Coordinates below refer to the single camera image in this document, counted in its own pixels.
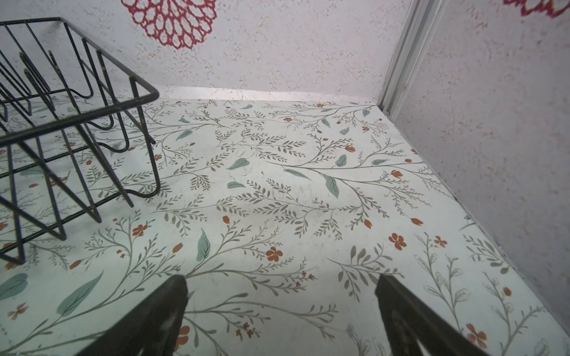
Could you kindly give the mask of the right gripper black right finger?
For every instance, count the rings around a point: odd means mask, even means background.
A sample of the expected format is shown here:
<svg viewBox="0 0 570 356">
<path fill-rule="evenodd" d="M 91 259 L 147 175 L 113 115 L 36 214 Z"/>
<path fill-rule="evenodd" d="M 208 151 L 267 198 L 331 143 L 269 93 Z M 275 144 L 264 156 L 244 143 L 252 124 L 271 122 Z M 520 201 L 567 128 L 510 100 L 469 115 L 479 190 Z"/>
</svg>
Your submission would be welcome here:
<svg viewBox="0 0 570 356">
<path fill-rule="evenodd" d="M 393 276 L 375 295 L 394 355 L 484 355 Z"/>
</svg>

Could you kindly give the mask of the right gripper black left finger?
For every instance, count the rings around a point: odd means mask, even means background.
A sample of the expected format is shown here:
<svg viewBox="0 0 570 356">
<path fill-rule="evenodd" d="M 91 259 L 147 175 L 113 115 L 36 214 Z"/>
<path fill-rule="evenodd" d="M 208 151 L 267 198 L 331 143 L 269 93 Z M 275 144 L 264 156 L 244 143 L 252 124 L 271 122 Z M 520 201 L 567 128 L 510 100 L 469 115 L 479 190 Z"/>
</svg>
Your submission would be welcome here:
<svg viewBox="0 0 570 356">
<path fill-rule="evenodd" d="M 173 355 L 188 303 L 186 280 L 171 276 L 80 355 Z"/>
</svg>

